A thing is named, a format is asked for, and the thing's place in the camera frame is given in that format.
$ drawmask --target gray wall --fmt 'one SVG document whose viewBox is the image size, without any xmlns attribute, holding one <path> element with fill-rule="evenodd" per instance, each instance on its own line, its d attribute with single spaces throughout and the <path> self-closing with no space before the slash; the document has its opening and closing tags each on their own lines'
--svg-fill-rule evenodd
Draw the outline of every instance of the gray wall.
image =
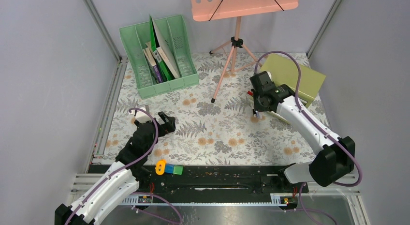
<svg viewBox="0 0 410 225">
<path fill-rule="evenodd" d="M 311 58 L 330 124 L 356 142 L 372 225 L 408 224 L 410 0 L 345 0 Z"/>
<path fill-rule="evenodd" d="M 306 52 L 333 1 L 299 0 L 299 7 L 294 10 L 245 16 L 242 19 L 241 38 L 253 52 L 272 50 Z M 93 0 L 93 2 L 122 55 L 125 55 L 125 50 L 118 29 L 146 22 L 149 20 L 149 15 L 163 18 L 182 14 L 190 35 L 191 52 L 207 53 L 229 41 L 234 35 L 234 18 L 210 22 L 194 21 L 190 0 Z"/>
<path fill-rule="evenodd" d="M 82 0 L 0 1 L 0 224 L 54 224 L 116 61 Z"/>
</svg>

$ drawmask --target music stand tripod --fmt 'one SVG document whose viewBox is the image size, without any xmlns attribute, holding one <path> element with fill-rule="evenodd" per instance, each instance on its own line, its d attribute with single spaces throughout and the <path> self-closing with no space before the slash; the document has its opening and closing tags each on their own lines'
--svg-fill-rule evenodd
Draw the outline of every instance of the music stand tripod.
<svg viewBox="0 0 410 225">
<path fill-rule="evenodd" d="M 230 63 L 230 61 L 231 61 L 231 58 L 232 58 L 232 62 L 231 62 L 231 72 L 232 72 L 232 73 L 241 71 L 241 70 L 243 70 L 243 69 L 245 69 L 245 68 L 247 68 L 247 67 L 249 67 L 249 66 L 251 66 L 251 65 L 256 64 L 256 62 L 258 61 L 258 59 L 256 58 L 256 56 L 255 56 L 255 55 L 249 50 L 249 48 L 243 43 L 243 40 L 239 38 L 239 31 L 240 31 L 240 27 L 241 27 L 241 18 L 242 18 L 242 16 L 236 17 L 235 36 L 231 37 L 231 40 L 230 40 L 230 41 L 228 41 L 228 42 L 222 44 L 221 46 L 219 46 L 219 47 L 217 47 L 217 48 L 215 48 L 214 50 L 212 50 L 212 51 L 209 52 L 209 54 L 212 55 L 212 54 L 215 53 L 216 51 L 218 51 L 218 50 L 220 50 L 220 49 L 223 49 L 225 46 L 227 46 L 227 45 L 229 45 L 229 44 L 232 45 L 232 46 L 231 46 L 231 51 L 229 52 L 229 55 L 227 55 L 227 56 L 228 56 L 228 59 L 227 59 L 227 61 L 226 61 L 225 67 L 223 68 L 222 74 L 221 74 L 221 76 L 220 76 L 217 89 L 215 90 L 214 96 L 213 96 L 212 99 L 211 99 L 211 102 L 212 102 L 212 103 L 214 103 L 214 102 L 215 102 L 215 99 L 217 98 L 217 94 L 218 94 L 220 85 L 221 85 L 221 83 L 222 83 L 223 76 L 225 75 L 226 70 L 228 69 L 228 65 L 229 65 L 229 63 Z M 249 64 L 246 64 L 246 65 L 240 67 L 239 69 L 235 69 L 237 48 L 244 48 L 244 49 L 248 52 L 248 54 L 253 58 L 254 62 L 249 63 Z"/>
</svg>

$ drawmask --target blue block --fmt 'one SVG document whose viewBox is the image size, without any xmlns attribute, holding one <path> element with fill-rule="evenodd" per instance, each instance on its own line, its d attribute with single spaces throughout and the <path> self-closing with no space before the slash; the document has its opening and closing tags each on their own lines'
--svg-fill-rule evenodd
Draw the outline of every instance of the blue block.
<svg viewBox="0 0 410 225">
<path fill-rule="evenodd" d="M 165 165 L 165 172 L 166 172 L 166 173 L 174 173 L 174 165 L 172 165 L 172 164 L 166 164 L 166 165 Z"/>
</svg>

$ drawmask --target floral tablecloth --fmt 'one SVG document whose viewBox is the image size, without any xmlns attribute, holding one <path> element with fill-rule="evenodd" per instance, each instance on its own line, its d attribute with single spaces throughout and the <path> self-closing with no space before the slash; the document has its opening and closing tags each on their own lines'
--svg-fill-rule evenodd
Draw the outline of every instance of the floral tablecloth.
<svg viewBox="0 0 410 225">
<path fill-rule="evenodd" d="M 309 67 L 305 53 L 291 55 Z M 260 120 L 253 116 L 246 99 L 253 67 L 227 72 L 212 104 L 211 98 L 227 58 L 220 53 L 193 54 L 192 58 L 199 85 L 145 100 L 138 94 L 135 76 L 128 64 L 104 155 L 94 157 L 93 163 L 114 161 L 136 129 L 128 109 L 137 105 L 149 105 L 151 114 L 158 119 L 160 111 L 176 117 L 176 131 L 159 138 L 146 164 L 152 165 L 161 159 L 181 165 L 287 165 L 313 160 L 309 145 L 292 126 L 268 113 Z M 248 54 L 238 54 L 236 61 L 236 66 L 242 66 L 253 59 Z M 319 96 L 308 109 L 327 125 Z"/>
</svg>

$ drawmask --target mint green plastic organizer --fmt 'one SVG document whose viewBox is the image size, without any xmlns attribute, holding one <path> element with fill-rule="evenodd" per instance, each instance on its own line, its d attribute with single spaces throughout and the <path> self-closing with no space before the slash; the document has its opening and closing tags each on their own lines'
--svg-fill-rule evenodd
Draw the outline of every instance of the mint green plastic organizer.
<svg viewBox="0 0 410 225">
<path fill-rule="evenodd" d="M 193 65 L 187 29 L 181 15 L 155 19 L 169 49 L 173 52 L 181 78 L 156 84 L 150 74 L 148 63 L 142 52 L 150 41 L 149 22 L 139 23 L 119 29 L 122 44 L 134 70 L 138 92 L 141 98 L 180 90 L 199 83 L 198 73 Z"/>
</svg>

